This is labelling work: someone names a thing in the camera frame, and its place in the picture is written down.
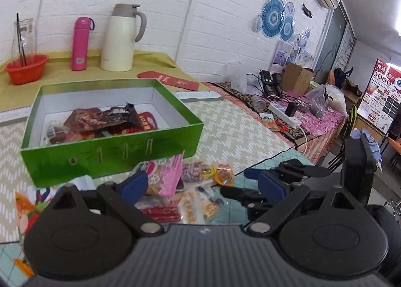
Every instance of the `gray ribbed panel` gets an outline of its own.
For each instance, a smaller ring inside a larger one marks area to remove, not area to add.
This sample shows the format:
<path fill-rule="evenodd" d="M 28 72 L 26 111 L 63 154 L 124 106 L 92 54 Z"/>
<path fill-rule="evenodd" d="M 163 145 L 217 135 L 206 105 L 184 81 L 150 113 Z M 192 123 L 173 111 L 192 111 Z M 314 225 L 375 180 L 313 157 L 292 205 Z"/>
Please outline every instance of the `gray ribbed panel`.
<path fill-rule="evenodd" d="M 370 275 L 352 281 L 310 277 L 286 263 L 273 243 L 245 235 L 239 226 L 173 225 L 143 238 L 126 261 L 91 280 L 37 277 L 25 287 L 384 287 Z"/>

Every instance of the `brown cardboard box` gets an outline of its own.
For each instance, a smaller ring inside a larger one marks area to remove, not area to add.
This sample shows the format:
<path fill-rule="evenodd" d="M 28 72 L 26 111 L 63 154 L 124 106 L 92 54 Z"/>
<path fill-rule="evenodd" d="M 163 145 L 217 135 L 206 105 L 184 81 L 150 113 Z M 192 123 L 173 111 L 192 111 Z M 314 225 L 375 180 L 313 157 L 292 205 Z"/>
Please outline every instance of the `brown cardboard box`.
<path fill-rule="evenodd" d="M 294 63 L 288 63 L 283 75 L 281 87 L 284 91 L 291 91 L 296 95 L 302 96 L 306 93 L 312 78 L 312 72 Z"/>

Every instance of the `glass pitcher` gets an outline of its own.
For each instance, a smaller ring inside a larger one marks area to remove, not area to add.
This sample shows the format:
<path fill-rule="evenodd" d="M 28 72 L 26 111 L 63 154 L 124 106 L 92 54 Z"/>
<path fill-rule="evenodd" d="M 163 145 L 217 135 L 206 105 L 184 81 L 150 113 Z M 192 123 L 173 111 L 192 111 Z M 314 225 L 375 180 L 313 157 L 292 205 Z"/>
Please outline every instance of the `glass pitcher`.
<path fill-rule="evenodd" d="M 35 55 L 34 45 L 35 30 L 33 18 L 14 22 L 14 38 L 11 49 L 11 62 L 15 67 L 28 66 L 34 63 Z"/>

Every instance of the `pink snack package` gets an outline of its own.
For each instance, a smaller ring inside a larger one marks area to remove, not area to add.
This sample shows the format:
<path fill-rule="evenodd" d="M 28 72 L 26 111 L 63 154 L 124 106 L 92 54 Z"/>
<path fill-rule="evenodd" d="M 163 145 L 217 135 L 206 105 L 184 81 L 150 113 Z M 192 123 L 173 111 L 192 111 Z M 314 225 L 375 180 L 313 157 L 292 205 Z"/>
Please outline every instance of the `pink snack package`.
<path fill-rule="evenodd" d="M 184 152 L 171 157 L 139 163 L 129 174 L 145 171 L 148 175 L 148 190 L 146 194 L 158 194 L 164 198 L 172 197 L 182 173 Z"/>

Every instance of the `red envelope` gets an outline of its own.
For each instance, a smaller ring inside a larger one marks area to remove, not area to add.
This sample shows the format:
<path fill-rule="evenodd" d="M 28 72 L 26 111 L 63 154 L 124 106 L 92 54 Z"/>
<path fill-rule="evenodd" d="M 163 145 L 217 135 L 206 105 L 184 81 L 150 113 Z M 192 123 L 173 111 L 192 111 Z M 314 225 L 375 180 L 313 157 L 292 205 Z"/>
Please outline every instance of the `red envelope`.
<path fill-rule="evenodd" d="M 147 79 L 156 79 L 160 83 L 172 85 L 173 87 L 183 88 L 183 89 L 192 90 L 192 91 L 198 91 L 198 88 L 199 88 L 199 82 L 180 79 L 178 77 L 172 77 L 172 76 L 165 75 L 163 73 L 156 72 L 156 71 L 142 72 L 142 73 L 139 73 L 137 75 L 137 77 L 147 78 Z"/>

